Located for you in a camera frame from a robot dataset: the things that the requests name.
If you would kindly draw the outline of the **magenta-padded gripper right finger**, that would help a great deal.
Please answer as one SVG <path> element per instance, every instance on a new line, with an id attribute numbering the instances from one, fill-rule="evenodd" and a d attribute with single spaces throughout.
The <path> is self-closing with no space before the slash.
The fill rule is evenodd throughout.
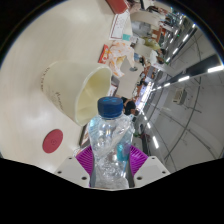
<path id="1" fill-rule="evenodd" d="M 135 188 L 146 186 L 170 174 L 156 156 L 147 156 L 134 146 L 130 149 L 129 164 Z"/>

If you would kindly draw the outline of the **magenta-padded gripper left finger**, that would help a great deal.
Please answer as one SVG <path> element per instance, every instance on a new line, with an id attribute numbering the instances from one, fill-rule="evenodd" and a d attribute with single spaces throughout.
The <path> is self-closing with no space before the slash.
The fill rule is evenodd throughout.
<path id="1" fill-rule="evenodd" d="M 55 171 L 55 175 L 84 188 L 90 187 L 94 156 L 90 146 L 76 156 L 67 157 Z"/>

